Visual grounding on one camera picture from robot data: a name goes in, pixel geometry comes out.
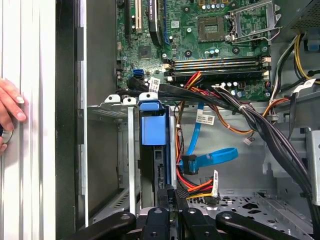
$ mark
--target fingernail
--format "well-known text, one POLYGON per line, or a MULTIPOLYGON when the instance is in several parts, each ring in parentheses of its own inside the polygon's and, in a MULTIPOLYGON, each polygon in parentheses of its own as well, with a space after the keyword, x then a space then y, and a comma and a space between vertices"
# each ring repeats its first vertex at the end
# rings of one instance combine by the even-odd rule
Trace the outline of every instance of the fingernail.
POLYGON ((0 152, 3 152, 7 149, 8 145, 7 144, 3 144, 1 147, 0 147, 0 152))
POLYGON ((20 104, 24 104, 24 103, 25 103, 25 100, 24 100, 21 96, 17 96, 15 99, 16 99, 17 102, 20 103, 20 104))
POLYGON ((16 115, 19 121, 24 121, 26 120, 26 115, 23 112, 18 112, 16 115))
POLYGON ((6 125, 5 130, 12 131, 13 129, 15 129, 15 126, 12 123, 6 125))

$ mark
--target green circuit board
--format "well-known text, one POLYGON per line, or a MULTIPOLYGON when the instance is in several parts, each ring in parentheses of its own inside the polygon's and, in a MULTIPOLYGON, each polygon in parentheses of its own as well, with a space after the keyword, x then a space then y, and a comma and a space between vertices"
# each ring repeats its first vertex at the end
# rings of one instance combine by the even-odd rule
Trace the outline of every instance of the green circuit board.
MULTIPOLYGON (((129 0, 130 14, 136 14, 136 1, 129 0)), ((133 69, 143 69, 142 81, 147 84, 150 77, 167 83, 164 77, 163 56, 171 60, 223 59, 239 57, 269 56, 266 40, 231 44, 225 36, 230 31, 227 15, 229 11, 252 4, 251 0, 159 0, 159 12, 163 14, 162 46, 155 46, 149 33, 148 0, 142 0, 142 31, 131 32, 130 43, 125 34, 125 10, 117 8, 117 60, 123 71, 117 78, 118 88, 127 88, 126 80, 133 75, 133 69)), ((267 26, 264 7, 241 16, 244 33, 258 31, 267 26)), ((221 80, 212 82, 220 84, 221 80)), ((241 92, 241 100, 267 101, 266 78, 248 79, 232 86, 231 90, 241 92)))

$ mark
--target sticker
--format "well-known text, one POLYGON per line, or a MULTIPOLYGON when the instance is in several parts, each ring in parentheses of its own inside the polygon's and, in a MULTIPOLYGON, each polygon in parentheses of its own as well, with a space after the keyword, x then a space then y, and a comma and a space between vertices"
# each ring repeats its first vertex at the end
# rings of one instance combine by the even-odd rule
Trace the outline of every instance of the sticker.
POLYGON ((180 28, 180 22, 179 22, 179 21, 172 21, 172 22, 171 22, 171 28, 172 28, 172 29, 178 29, 178 28, 180 28))
POLYGON ((195 122, 199 124, 213 125, 215 122, 215 116, 206 115, 203 114, 203 112, 204 111, 202 109, 198 109, 198 111, 196 112, 195 122))
POLYGON ((212 186, 212 192, 211 192, 211 195, 214 198, 218 197, 218 185, 219 185, 218 171, 214 170, 214 173, 213 173, 213 186, 212 186))
POLYGON ((302 89, 308 89, 311 88, 312 85, 315 83, 316 79, 311 79, 306 81, 303 85, 298 86, 293 92, 299 93, 302 89))
POLYGON ((150 77, 150 85, 149 85, 149 92, 158 93, 160 86, 160 79, 155 77, 150 77))
POLYGON ((243 142, 250 146, 252 144, 252 141, 250 141, 248 138, 243 139, 243 142))

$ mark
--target human hand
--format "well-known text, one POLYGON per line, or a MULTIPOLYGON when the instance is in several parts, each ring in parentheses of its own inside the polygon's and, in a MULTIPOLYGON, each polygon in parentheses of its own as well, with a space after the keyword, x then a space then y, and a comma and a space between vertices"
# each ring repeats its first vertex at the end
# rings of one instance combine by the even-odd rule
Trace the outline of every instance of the human hand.
MULTIPOLYGON (((11 113, 19 122, 24 122, 27 117, 18 104, 25 103, 19 90, 16 86, 7 79, 0 78, 0 124, 7 131, 13 131, 14 125, 12 123, 9 113, 11 113)), ((3 139, 0 140, 0 154, 7 148, 3 144, 3 139)))

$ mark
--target motherboard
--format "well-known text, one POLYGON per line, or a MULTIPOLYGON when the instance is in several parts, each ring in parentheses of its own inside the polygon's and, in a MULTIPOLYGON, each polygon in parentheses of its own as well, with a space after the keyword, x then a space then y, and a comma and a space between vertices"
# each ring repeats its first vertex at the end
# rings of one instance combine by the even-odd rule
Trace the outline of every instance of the motherboard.
POLYGON ((117 0, 119 89, 134 76, 222 86, 242 101, 270 98, 268 0, 117 0))

